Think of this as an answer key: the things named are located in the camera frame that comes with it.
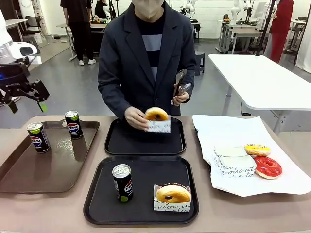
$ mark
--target striped shirt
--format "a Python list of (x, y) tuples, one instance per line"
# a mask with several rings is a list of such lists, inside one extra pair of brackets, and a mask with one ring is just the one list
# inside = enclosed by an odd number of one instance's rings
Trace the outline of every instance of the striped shirt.
[(138, 17), (136, 17), (136, 19), (142, 40), (145, 44), (151, 71), (154, 79), (156, 80), (165, 21), (165, 13), (163, 13), (160, 19), (153, 23), (143, 21)]

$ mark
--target tray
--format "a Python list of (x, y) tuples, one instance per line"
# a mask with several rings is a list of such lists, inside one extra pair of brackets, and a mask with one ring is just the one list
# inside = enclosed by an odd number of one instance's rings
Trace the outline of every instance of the tray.
[[(133, 198), (127, 203), (117, 199), (112, 169), (118, 164), (131, 167)], [(191, 189), (188, 213), (154, 211), (154, 184), (180, 183)], [(178, 156), (112, 156), (101, 161), (94, 175), (85, 204), (86, 219), (105, 224), (186, 224), (199, 212), (190, 164)]]
[(186, 149), (183, 124), (171, 118), (171, 133), (147, 133), (114, 120), (104, 145), (111, 155), (176, 155)]
[(100, 125), (82, 120), (80, 124), (84, 136), (71, 140), (64, 119), (43, 122), (51, 150), (37, 153), (30, 137), (26, 137), (0, 167), (0, 192), (36, 194), (70, 190)]

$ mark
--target red frosted donut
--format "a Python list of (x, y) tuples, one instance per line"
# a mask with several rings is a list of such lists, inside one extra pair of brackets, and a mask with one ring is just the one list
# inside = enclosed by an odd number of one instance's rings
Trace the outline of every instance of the red frosted donut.
[(254, 160), (257, 165), (255, 172), (258, 175), (266, 179), (275, 179), (282, 174), (282, 168), (280, 164), (278, 164), (273, 159), (265, 156), (257, 156), (254, 158)]

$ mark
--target black pants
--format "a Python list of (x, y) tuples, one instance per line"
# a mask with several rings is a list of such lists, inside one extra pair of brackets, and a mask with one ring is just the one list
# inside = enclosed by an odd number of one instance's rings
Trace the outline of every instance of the black pants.
[(93, 60), (94, 56), (90, 23), (72, 22), (70, 23), (70, 28), (74, 39), (74, 48), (79, 61), (83, 60), (84, 51), (86, 51), (88, 59)]

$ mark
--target red dress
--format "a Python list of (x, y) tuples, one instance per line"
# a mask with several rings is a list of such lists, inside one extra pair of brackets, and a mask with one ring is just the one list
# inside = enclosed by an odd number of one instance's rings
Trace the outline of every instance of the red dress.
[(274, 19), (271, 26), (272, 51), (270, 59), (279, 63), (288, 30), (291, 24), (294, 2), (292, 0), (281, 0), (277, 5), (277, 19)]

